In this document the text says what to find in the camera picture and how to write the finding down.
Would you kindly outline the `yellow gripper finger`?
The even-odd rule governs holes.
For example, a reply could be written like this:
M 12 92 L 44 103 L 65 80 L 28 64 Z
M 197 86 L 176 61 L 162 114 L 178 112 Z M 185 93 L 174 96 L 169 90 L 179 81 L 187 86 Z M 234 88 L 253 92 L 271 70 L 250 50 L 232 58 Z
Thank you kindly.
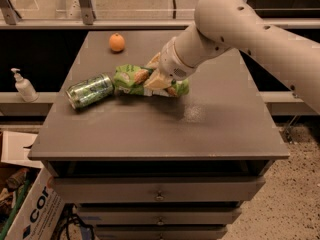
M 146 65 L 146 68 L 156 69 L 159 65 L 161 53 L 158 52 Z
M 156 69 L 145 81 L 144 87 L 150 90 L 161 90 L 171 86 L 173 78 Z

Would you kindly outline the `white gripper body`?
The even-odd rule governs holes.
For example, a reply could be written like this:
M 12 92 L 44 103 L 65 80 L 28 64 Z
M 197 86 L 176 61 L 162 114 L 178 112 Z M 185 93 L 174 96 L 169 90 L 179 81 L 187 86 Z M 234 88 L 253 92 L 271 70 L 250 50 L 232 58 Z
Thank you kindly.
M 192 75 L 195 67 L 187 66 L 178 56 L 175 49 L 176 37 L 165 44 L 160 52 L 159 70 L 168 78 L 182 81 Z

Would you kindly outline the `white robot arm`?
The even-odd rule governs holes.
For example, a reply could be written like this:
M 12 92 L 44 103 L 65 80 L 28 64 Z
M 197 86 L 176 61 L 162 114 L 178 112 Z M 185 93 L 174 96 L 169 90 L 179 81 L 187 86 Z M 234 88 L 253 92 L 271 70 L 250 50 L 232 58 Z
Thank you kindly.
M 267 23 L 243 0 L 199 0 L 193 23 L 163 46 L 144 86 L 166 89 L 232 48 L 249 55 L 320 112 L 319 44 Z

